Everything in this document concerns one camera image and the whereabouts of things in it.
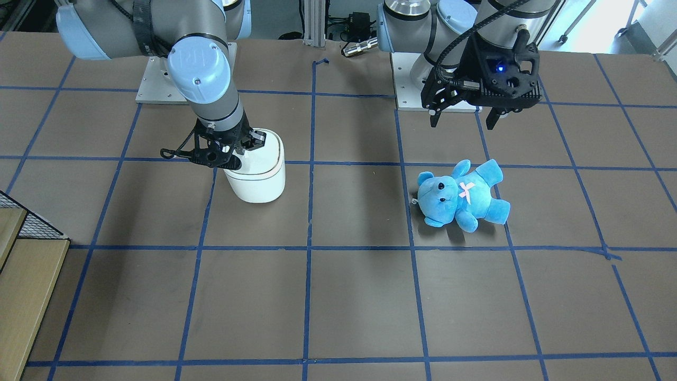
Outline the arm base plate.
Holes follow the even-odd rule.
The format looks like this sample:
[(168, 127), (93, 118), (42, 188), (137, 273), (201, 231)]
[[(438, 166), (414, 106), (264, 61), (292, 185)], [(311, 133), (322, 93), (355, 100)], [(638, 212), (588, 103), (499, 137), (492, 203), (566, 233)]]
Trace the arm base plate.
[(428, 111), (422, 106), (423, 80), (432, 68), (422, 53), (394, 52), (391, 54), (392, 78), (400, 111)]
[(139, 104), (205, 105), (231, 84), (237, 44), (201, 37), (179, 42), (167, 58), (152, 57), (143, 73)]

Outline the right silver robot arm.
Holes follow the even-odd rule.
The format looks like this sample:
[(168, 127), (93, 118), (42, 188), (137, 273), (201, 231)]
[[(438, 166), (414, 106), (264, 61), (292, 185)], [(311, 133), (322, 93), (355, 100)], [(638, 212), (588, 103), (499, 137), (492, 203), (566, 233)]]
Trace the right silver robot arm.
[(79, 59), (166, 59), (197, 120), (193, 150), (161, 149), (163, 158), (238, 170), (247, 150), (264, 146), (266, 133), (251, 128), (229, 61), (229, 41), (251, 34), (249, 1), (69, 1), (56, 22)]

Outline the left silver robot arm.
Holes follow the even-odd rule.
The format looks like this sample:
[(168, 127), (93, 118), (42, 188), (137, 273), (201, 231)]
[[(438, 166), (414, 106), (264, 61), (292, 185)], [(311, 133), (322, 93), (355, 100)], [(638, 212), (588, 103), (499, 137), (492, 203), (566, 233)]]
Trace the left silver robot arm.
[(420, 102), (436, 127), (442, 112), (466, 102), (489, 108), (492, 130), (501, 116), (542, 99), (535, 34), (554, 1), (384, 1), (379, 5), (379, 49), (418, 53)]

